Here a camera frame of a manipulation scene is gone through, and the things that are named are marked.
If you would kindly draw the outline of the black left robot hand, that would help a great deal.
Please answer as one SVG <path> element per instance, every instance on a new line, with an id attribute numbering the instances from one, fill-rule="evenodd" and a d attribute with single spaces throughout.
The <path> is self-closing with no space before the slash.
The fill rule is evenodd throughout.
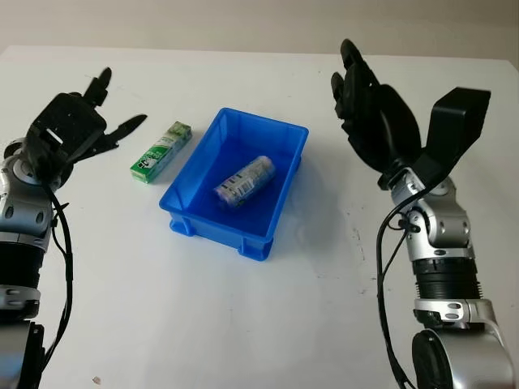
<path id="1" fill-rule="evenodd" d="M 63 185 L 70 177 L 74 165 L 119 146 L 119 142 L 142 125 L 148 117 L 140 113 L 124 121 L 106 133 L 106 120 L 97 109 L 108 96 L 108 86 L 112 71 L 106 67 L 93 78 L 84 93 L 60 93 L 49 103 L 48 123 L 45 130 L 54 135 L 56 146 L 50 150 L 54 157 L 53 175 L 59 177 Z"/>

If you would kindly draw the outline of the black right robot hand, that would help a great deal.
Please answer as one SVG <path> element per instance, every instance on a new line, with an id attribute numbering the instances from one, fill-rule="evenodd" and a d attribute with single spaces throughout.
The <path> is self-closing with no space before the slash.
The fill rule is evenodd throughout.
<path id="1" fill-rule="evenodd" d="M 409 106 L 393 87 L 376 78 L 352 40 L 342 41 L 340 53 L 345 74 L 333 73 L 331 87 L 350 145 L 380 173 L 413 164 L 422 144 Z"/>

